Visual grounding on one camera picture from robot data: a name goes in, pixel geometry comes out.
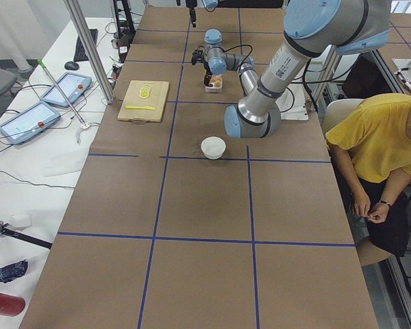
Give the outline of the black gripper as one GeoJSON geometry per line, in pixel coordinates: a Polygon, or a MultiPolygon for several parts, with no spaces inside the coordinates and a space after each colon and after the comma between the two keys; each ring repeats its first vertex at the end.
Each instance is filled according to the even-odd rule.
{"type": "MultiPolygon", "coordinates": [[[[196,12],[194,8],[190,9],[190,21],[193,27],[196,26],[196,12]]],[[[203,83],[205,86],[209,86],[212,79],[212,73],[209,69],[205,70],[205,75],[203,79],[203,83]]]]}

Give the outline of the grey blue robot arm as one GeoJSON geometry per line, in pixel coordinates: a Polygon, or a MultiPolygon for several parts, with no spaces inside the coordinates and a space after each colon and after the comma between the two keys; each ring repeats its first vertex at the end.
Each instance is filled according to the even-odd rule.
{"type": "Polygon", "coordinates": [[[291,1],[284,16],[284,41],[262,75],[249,56],[227,55],[219,30],[205,33],[201,59],[213,75],[235,71],[245,96],[228,106],[224,124],[232,138],[264,138],[276,133],[281,114],[276,101],[311,58],[327,46],[338,55],[372,51],[388,40],[390,1],[291,1]]]}

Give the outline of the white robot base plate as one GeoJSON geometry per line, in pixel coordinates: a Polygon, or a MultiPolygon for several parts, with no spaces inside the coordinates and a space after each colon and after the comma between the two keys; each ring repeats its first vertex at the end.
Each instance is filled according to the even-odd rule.
{"type": "Polygon", "coordinates": [[[309,119],[304,88],[300,84],[288,86],[276,104],[282,120],[307,121],[309,119]]]}

